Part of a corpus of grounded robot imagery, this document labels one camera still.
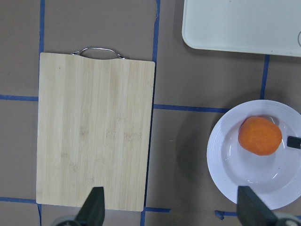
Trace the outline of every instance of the orange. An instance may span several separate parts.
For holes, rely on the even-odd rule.
[[[273,154],[278,149],[281,140],[282,133],[277,125],[255,116],[244,121],[238,134],[240,145],[257,155]]]

